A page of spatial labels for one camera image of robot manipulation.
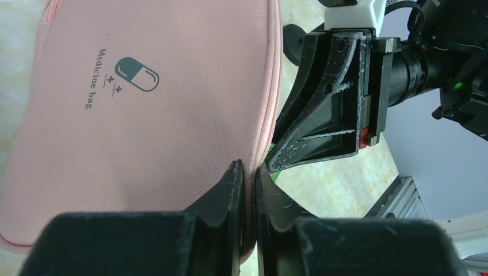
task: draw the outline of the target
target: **white object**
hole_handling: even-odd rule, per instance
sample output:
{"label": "white object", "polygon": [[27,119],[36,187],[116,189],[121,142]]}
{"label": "white object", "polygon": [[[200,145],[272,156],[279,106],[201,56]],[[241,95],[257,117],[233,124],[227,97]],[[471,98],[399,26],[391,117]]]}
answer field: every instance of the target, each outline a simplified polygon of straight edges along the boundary
{"label": "white object", "polygon": [[460,259],[488,252],[488,210],[436,223],[452,238]]}
{"label": "white object", "polygon": [[375,28],[380,35],[387,0],[360,0],[355,6],[326,7],[324,30],[332,28]]}

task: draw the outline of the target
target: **marble table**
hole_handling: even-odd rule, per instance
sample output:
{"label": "marble table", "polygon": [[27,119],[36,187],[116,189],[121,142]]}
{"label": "marble table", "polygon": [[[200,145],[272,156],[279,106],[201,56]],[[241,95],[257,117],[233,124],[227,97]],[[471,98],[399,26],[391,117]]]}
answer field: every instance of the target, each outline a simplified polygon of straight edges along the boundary
{"label": "marble table", "polygon": [[[0,0],[0,192],[29,96],[37,22],[48,0]],[[282,0],[283,24],[305,31],[323,20],[316,0]],[[284,58],[283,106],[297,67]],[[319,217],[362,217],[398,175],[384,137],[352,158],[309,164],[285,170],[277,184]],[[23,255],[0,248],[0,275],[16,275]],[[257,250],[241,266],[241,275],[257,275]]]}

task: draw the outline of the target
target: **green light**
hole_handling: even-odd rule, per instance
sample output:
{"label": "green light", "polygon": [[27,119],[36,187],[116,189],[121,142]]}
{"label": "green light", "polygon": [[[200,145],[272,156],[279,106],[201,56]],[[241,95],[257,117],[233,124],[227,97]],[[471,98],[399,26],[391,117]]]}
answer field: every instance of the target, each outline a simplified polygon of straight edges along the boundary
{"label": "green light", "polygon": [[458,83],[456,83],[456,85],[454,85],[454,90],[460,89],[461,87],[463,87],[463,83],[458,82]]}

